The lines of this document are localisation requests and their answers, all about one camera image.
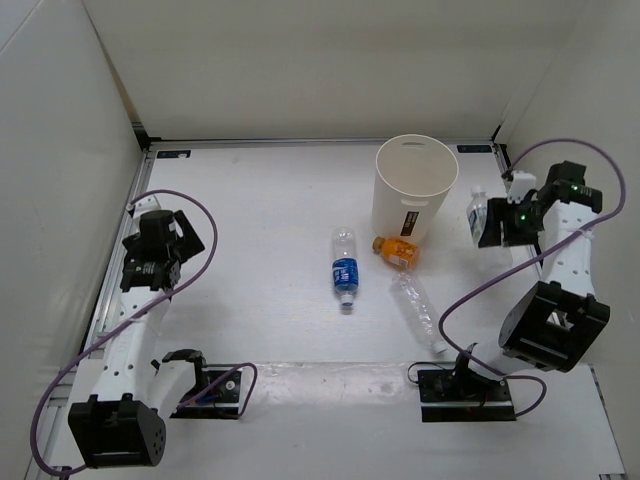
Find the small green label water bottle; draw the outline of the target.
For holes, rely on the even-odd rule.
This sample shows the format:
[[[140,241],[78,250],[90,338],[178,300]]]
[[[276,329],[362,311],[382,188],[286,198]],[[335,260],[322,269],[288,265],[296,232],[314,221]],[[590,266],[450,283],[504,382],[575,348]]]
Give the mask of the small green label water bottle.
[[[486,190],[477,185],[471,189],[471,201],[466,209],[471,238],[475,246],[478,246],[487,222],[488,197]]]

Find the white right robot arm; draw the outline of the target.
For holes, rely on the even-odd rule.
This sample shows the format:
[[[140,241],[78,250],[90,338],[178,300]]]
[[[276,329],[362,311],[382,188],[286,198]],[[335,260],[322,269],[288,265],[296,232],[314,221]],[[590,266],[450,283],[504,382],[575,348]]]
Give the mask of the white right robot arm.
[[[489,381],[530,368],[568,372],[610,318],[591,280],[593,235],[587,225],[602,210],[602,194],[584,180],[586,168],[569,161],[550,167],[541,188],[534,175],[510,174],[506,197],[473,193],[467,216],[477,248],[552,247],[577,237],[543,261],[538,280],[507,315],[497,340],[472,344],[456,359],[449,387],[460,399],[477,396]]]

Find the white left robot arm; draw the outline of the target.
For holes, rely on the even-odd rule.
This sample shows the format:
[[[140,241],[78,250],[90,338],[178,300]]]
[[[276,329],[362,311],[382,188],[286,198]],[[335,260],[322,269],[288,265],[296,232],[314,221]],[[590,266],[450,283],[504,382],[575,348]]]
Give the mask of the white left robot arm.
[[[181,267],[205,246],[181,210],[150,210],[125,238],[120,319],[106,343],[102,371],[88,399],[71,405],[68,424],[89,469],[156,466],[166,421],[182,396],[204,397],[207,371],[185,359],[154,358],[160,326]]]

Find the white plastic bin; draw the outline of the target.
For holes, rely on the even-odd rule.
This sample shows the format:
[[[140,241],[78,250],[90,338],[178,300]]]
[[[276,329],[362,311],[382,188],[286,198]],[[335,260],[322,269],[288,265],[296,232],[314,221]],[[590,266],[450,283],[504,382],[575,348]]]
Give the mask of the white plastic bin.
[[[375,158],[373,231],[421,243],[458,175],[455,154],[437,139],[406,134],[386,141]]]

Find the orange juice bottle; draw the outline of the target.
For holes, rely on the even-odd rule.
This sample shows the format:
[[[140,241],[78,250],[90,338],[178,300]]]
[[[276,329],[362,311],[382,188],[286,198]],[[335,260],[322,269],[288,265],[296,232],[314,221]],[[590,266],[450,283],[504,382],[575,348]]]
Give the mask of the orange juice bottle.
[[[373,240],[372,249],[385,261],[401,269],[412,269],[420,256],[416,245],[398,238],[378,236]]]

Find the clear crushed plastic bottle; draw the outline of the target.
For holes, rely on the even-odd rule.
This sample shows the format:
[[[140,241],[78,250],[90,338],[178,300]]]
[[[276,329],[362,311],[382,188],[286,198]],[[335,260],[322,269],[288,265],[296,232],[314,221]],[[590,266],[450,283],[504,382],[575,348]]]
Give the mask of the clear crushed plastic bottle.
[[[447,343],[438,330],[439,315],[420,279],[401,272],[393,277],[390,292],[414,339],[431,354],[443,355]]]

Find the blue label plastic bottle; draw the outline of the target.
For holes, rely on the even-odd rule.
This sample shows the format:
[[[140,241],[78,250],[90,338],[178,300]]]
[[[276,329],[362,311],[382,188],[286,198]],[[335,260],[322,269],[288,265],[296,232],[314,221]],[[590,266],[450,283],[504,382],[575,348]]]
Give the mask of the blue label plastic bottle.
[[[334,291],[340,301],[341,308],[351,309],[360,286],[354,231],[346,227],[336,229],[333,233],[332,245]]]

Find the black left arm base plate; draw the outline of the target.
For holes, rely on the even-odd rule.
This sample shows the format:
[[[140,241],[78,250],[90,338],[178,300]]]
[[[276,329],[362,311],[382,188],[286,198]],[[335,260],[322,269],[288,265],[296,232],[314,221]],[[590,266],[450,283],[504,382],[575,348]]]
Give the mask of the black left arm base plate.
[[[207,385],[216,381],[228,369],[229,365],[205,364],[200,370],[200,377],[194,386],[187,391],[181,401],[185,402],[198,394]],[[195,402],[177,409],[172,419],[196,420],[235,420],[239,413],[242,371],[238,370],[223,382],[209,390]]]

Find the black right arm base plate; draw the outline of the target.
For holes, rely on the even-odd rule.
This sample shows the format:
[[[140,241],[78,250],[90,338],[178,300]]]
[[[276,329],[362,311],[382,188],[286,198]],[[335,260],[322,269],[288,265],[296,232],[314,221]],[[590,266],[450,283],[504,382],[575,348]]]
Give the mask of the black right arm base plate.
[[[507,383],[471,375],[456,379],[452,370],[417,372],[423,423],[515,421]]]

